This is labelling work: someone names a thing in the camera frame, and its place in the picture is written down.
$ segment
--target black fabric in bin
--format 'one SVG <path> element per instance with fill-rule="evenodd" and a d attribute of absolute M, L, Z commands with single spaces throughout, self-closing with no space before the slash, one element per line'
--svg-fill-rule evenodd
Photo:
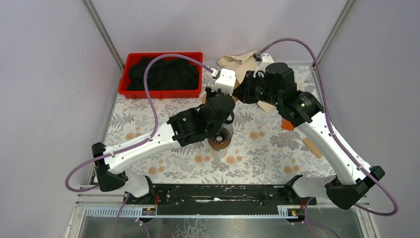
<path fill-rule="evenodd" d="M 132 79 L 128 91 L 144 91 L 143 76 L 152 59 L 143 57 L 133 65 L 128 75 Z M 185 59 L 158 60 L 149 70 L 147 76 L 150 91 L 193 90 L 198 88 L 199 73 L 195 65 Z"/>

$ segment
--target floral pattern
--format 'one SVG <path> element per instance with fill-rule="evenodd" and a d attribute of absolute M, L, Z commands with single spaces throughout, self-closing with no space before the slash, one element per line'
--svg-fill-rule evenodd
<path fill-rule="evenodd" d="M 310 67 L 290 66 L 298 88 L 316 95 Z M 201 104 L 205 86 L 214 79 L 203 70 L 203 90 L 195 99 L 153 99 L 159 123 L 176 113 Z M 329 176 L 333 169 L 324 157 L 313 155 L 299 131 L 281 128 L 277 111 L 267 115 L 258 105 L 236 103 L 234 135 L 227 156 L 216 159 L 207 140 L 153 155 L 132 165 L 154 183 L 284 184 L 294 175 Z M 146 99 L 118 95 L 105 143 L 114 145 L 151 131 L 154 118 Z"/>

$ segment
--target floral tablecloth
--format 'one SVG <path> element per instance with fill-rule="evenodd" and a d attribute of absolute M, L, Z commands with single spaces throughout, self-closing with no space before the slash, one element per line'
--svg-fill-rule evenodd
<path fill-rule="evenodd" d="M 298 88 L 316 95 L 308 65 L 290 66 Z M 203 90 L 196 99 L 153 99 L 159 124 L 172 115 L 201 104 L 205 86 L 214 79 L 203 70 Z M 177 150 L 154 155 L 132 165 L 153 183 L 236 183 L 284 184 L 294 175 L 329 176 L 333 169 L 324 157 L 312 154 L 298 130 L 281 128 L 281 117 L 274 110 L 267 115 L 258 105 L 236 103 L 234 135 L 228 154 L 222 159 L 210 155 L 207 140 Z M 151 131 L 154 118 L 147 99 L 126 99 L 118 95 L 105 139 L 114 145 Z"/>

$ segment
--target beige cloth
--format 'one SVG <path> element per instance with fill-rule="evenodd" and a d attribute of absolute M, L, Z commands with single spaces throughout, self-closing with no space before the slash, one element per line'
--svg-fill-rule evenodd
<path fill-rule="evenodd" d="M 254 60 L 253 54 L 257 52 L 251 51 L 248 53 L 245 53 L 240 56 L 223 56 L 219 59 L 217 62 L 218 65 L 234 70 L 236 72 L 236 80 L 239 83 L 242 83 L 244 80 L 245 74 L 248 70 L 255 70 L 257 69 L 257 63 Z M 276 107 L 273 105 L 270 105 L 268 103 L 264 103 L 259 101 L 257 103 L 267 114 L 271 113 Z"/>

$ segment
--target table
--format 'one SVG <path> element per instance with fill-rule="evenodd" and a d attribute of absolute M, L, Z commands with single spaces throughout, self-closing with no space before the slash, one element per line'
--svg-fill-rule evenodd
<path fill-rule="evenodd" d="M 298 89 L 317 97 L 309 65 L 291 65 Z M 196 99 L 153 99 L 159 124 L 172 115 L 201 104 L 205 86 L 214 79 L 203 70 L 203 89 Z M 151 156 L 132 165 L 140 175 L 148 175 L 153 183 L 231 183 L 284 184 L 302 174 L 324 177 L 334 174 L 322 157 L 312 154 L 299 131 L 281 128 L 277 111 L 267 115 L 258 105 L 236 103 L 234 135 L 228 154 L 222 159 L 210 155 L 207 140 Z M 114 145 L 151 131 L 154 118 L 147 99 L 126 99 L 118 95 L 105 139 Z"/>

